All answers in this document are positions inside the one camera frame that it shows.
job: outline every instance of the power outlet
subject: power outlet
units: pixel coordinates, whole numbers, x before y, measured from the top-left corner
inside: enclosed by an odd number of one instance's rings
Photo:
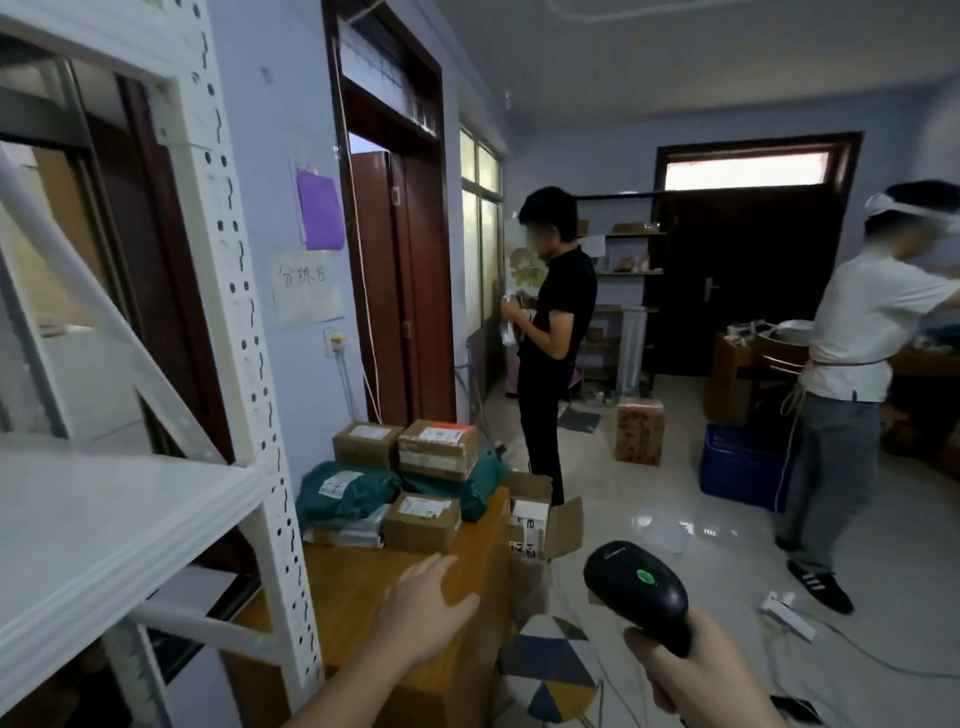
[[[333,337],[343,335],[344,333],[337,328],[324,329],[324,347],[326,348],[326,358],[332,359],[337,355],[337,352],[333,349]]]

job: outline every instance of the green plastic mailer bag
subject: green plastic mailer bag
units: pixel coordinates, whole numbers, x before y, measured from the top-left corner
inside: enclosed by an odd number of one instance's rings
[[[300,482],[297,518],[301,526],[334,519],[359,521],[400,493],[396,473],[321,463]]]
[[[493,450],[487,450],[477,459],[477,464],[463,483],[417,473],[403,473],[403,482],[405,490],[424,496],[457,498],[464,521],[477,522],[487,513],[493,491],[509,474],[510,468]]]

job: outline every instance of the man in white shirt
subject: man in white shirt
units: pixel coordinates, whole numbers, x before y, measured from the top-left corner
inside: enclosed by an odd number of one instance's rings
[[[863,252],[836,269],[817,309],[810,361],[800,376],[803,444],[790,479],[777,545],[787,567],[820,602],[853,611],[833,575],[837,539],[866,504],[876,479],[887,359],[934,308],[960,306],[960,280],[904,262],[960,231],[960,187],[897,184],[867,203]]]

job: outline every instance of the paper sign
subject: paper sign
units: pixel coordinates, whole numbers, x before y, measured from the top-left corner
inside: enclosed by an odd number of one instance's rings
[[[400,513],[405,513],[408,516],[420,516],[425,519],[436,519],[449,505],[449,500],[430,500],[425,497],[408,496],[400,504]]]
[[[343,250],[347,233],[337,187],[330,177],[297,170],[297,194],[308,251]]]
[[[464,434],[462,429],[447,429],[446,427],[426,427],[418,436],[418,440],[426,440],[430,443],[458,443],[460,436]]]
[[[327,478],[324,484],[320,486],[320,495],[342,500],[344,493],[347,491],[347,486],[361,475],[362,473],[356,473],[354,471],[337,473]]]
[[[390,434],[389,427],[377,427],[376,425],[358,425],[350,431],[353,437],[362,437],[364,440],[382,440]]]
[[[276,322],[290,327],[338,319],[344,315],[340,287],[328,265],[332,253],[274,253],[270,279],[274,286]]]

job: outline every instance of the door handle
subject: door handle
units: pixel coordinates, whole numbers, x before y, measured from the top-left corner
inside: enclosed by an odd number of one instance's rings
[[[706,279],[704,281],[704,303],[710,303],[710,296],[712,296],[713,291],[719,287],[718,285],[713,285],[713,279]]]

